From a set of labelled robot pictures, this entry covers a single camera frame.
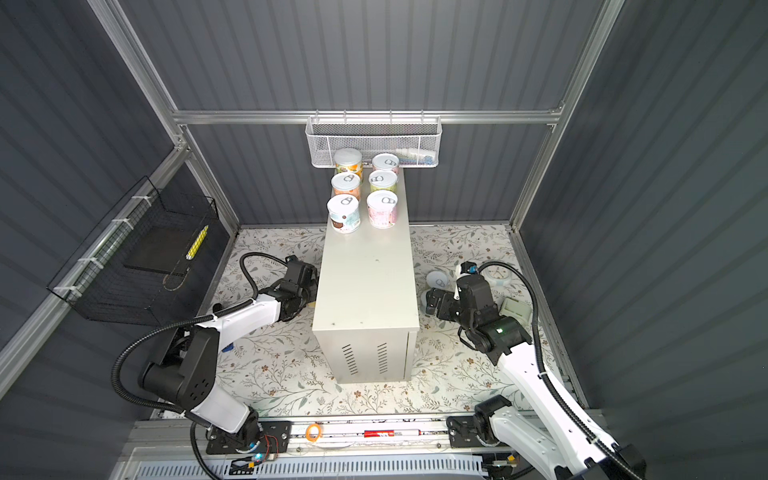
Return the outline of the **pink label food can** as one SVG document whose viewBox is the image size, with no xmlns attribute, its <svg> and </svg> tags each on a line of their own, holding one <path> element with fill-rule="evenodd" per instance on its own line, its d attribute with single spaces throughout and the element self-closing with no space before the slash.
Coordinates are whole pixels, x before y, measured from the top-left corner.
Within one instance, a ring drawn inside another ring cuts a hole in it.
<svg viewBox="0 0 768 480">
<path fill-rule="evenodd" d="M 394 174 L 398 174 L 400 160 L 392 153 L 380 153 L 372 158 L 371 165 L 374 170 L 391 171 Z"/>
</svg>

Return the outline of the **green label food can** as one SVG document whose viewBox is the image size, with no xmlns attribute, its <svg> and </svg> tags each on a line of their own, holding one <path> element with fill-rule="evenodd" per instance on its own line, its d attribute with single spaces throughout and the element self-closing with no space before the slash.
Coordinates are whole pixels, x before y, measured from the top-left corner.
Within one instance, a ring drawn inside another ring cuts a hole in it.
<svg viewBox="0 0 768 480">
<path fill-rule="evenodd" d="M 395 193 L 397 191 L 398 175 L 394 171 L 374 170 L 370 173 L 368 180 L 372 192 L 390 191 Z"/>
</svg>

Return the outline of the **orange yellow label can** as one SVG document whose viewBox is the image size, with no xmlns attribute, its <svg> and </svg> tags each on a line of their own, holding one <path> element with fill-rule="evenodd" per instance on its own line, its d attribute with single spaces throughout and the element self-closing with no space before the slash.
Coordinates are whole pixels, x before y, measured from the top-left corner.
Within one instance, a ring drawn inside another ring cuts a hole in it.
<svg viewBox="0 0 768 480">
<path fill-rule="evenodd" d="M 352 173 L 358 177 L 363 175 L 363 156 L 355 148 L 341 148 L 333 154 L 336 173 Z"/>
</svg>

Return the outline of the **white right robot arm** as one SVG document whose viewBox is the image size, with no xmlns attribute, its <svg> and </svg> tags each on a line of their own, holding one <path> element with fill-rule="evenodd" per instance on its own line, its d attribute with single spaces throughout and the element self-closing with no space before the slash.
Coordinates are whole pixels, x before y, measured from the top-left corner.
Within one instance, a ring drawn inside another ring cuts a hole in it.
<svg viewBox="0 0 768 480">
<path fill-rule="evenodd" d="M 500 312 L 483 273 L 499 267 L 514 274 L 531 299 L 531 325 Z M 485 355 L 517 386 L 540 420 L 520 416 L 511 400 L 496 395 L 477 404 L 461 436 L 487 446 L 504 444 L 546 479 L 643 479 L 647 463 L 631 444 L 619 444 L 596 424 L 547 368 L 539 332 L 539 302 L 528 279 L 498 260 L 458 267 L 455 288 L 431 288 L 426 312 L 454 322 L 462 344 Z"/>
</svg>

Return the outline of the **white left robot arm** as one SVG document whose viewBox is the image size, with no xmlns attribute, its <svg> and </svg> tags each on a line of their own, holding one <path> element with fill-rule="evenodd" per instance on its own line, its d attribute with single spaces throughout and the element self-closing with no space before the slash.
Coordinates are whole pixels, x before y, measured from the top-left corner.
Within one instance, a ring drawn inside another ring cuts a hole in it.
<svg viewBox="0 0 768 480">
<path fill-rule="evenodd" d="M 284 276 L 267 287 L 257 285 L 246 261 L 264 258 L 285 268 Z M 259 416 L 235 399 L 217 380 L 219 355 L 248 334 L 277 322 L 293 320 L 316 300 L 318 269 L 290 255 L 280 259 L 263 252 L 247 252 L 239 267 L 252 288 L 246 300 L 205 316 L 159 327 L 129 344 L 112 366 L 110 382 L 115 393 L 135 405 L 181 414 L 195 426 L 204 426 L 230 444 L 251 453 L 273 447 L 262 432 Z M 122 368 L 142 344 L 156 339 L 138 384 L 155 396 L 148 400 L 130 392 L 122 382 Z"/>
</svg>

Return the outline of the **peach label food can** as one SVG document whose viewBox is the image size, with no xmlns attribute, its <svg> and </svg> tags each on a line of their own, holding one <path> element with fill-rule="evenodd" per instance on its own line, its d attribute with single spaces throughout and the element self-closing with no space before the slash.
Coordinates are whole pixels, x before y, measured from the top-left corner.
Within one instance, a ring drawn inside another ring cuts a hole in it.
<svg viewBox="0 0 768 480">
<path fill-rule="evenodd" d="M 361 198 L 361 178 L 352 172 L 335 174 L 331 179 L 333 195 L 348 194 L 357 200 Z"/>
</svg>

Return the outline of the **silver top can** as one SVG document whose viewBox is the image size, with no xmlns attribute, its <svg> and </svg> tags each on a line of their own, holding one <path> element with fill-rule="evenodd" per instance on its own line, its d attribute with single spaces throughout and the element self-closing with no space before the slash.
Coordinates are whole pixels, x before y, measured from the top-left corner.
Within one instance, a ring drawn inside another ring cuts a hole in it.
<svg viewBox="0 0 768 480">
<path fill-rule="evenodd" d="M 361 223 L 359 200 L 351 194 L 334 195 L 327 202 L 329 220 L 334 230 L 348 234 L 356 231 Z"/>
</svg>

